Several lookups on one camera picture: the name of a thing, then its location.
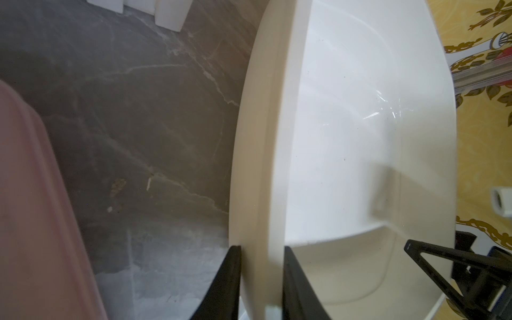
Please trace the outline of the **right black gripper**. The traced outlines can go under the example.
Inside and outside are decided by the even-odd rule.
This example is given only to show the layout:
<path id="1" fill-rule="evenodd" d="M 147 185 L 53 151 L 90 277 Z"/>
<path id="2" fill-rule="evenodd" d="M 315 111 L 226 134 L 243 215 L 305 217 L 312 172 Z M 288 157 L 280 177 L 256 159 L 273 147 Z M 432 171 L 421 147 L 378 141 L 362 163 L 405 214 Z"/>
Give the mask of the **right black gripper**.
<path id="1" fill-rule="evenodd" d="M 493 246 L 488 254 L 471 249 L 477 236 L 456 231 L 455 249 L 409 240 L 404 251 L 442 290 L 464 319 L 511 319 L 511 253 Z M 490 312 L 491 318 L 464 312 Z"/>

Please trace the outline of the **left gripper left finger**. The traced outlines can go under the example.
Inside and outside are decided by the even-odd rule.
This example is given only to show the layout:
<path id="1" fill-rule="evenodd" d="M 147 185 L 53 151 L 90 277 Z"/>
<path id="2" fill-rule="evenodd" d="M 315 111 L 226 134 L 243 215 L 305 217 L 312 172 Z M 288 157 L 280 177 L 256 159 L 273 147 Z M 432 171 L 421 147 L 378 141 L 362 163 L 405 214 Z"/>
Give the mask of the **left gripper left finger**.
<path id="1" fill-rule="evenodd" d="M 237 320 L 241 283 L 240 246 L 231 246 L 190 320 Z"/>

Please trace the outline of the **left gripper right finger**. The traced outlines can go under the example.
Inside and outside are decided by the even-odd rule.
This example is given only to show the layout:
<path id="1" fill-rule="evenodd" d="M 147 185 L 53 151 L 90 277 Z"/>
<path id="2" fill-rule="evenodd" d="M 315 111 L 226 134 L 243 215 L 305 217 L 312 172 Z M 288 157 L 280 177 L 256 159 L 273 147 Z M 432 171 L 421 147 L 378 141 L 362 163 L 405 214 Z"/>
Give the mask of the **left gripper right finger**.
<path id="1" fill-rule="evenodd" d="M 284 249 L 282 319 L 330 319 L 292 248 Z"/>

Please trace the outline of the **white plastic storage box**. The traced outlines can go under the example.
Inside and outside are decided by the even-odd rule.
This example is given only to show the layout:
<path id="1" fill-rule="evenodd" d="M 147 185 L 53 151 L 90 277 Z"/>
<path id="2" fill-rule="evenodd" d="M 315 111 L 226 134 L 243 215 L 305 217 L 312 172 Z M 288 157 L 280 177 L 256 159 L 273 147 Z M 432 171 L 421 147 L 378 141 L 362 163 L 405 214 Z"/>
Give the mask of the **white plastic storage box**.
<path id="1" fill-rule="evenodd" d="M 281 319 L 284 249 L 332 319 L 431 319 L 405 253 L 455 240 L 456 116 L 425 1 L 270 1 L 243 87 L 229 242 L 250 319 Z"/>

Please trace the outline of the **pink pencil case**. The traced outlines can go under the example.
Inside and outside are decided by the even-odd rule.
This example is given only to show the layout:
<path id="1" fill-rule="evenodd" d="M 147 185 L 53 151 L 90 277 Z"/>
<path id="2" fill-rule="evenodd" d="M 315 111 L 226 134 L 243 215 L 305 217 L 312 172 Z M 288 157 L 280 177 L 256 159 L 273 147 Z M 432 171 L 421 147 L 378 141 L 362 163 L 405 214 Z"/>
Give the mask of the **pink pencil case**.
<path id="1" fill-rule="evenodd" d="M 41 117 L 1 84 L 1 318 L 105 319 Z"/>

